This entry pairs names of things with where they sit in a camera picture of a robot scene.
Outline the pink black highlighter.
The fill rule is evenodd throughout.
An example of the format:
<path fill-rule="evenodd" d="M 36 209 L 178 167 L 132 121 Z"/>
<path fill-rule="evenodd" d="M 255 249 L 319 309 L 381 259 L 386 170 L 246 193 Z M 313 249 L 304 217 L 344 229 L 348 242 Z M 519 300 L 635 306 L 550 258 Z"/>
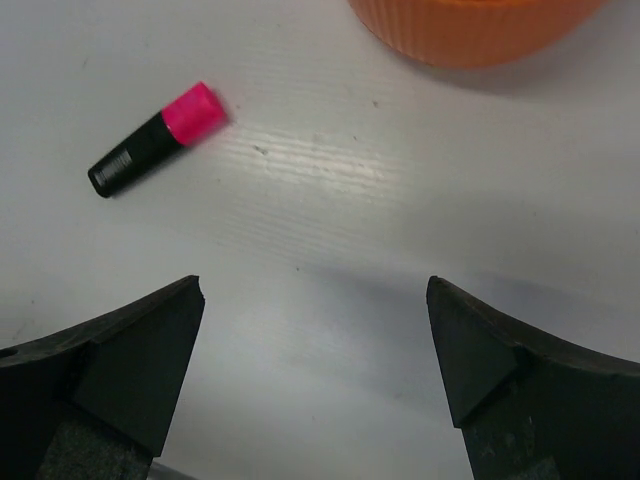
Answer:
<path fill-rule="evenodd" d="M 88 178 L 99 196 L 111 198 L 228 123 L 229 115 L 218 94 L 199 82 L 89 168 Z"/>

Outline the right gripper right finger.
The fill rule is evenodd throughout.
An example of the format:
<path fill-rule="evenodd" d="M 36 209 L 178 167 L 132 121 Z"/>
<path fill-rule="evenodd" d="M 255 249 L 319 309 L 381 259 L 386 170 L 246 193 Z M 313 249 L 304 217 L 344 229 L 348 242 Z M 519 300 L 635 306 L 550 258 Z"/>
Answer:
<path fill-rule="evenodd" d="M 426 304 L 474 478 L 638 478 L 637 363 L 546 333 L 437 276 Z"/>

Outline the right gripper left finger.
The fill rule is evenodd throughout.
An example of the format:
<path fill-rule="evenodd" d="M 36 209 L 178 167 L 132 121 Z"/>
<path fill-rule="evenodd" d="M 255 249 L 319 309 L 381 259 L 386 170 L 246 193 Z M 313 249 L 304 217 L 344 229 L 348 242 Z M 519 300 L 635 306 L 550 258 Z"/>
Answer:
<path fill-rule="evenodd" d="M 195 275 L 1 351 L 4 479 L 144 479 L 200 328 Z"/>

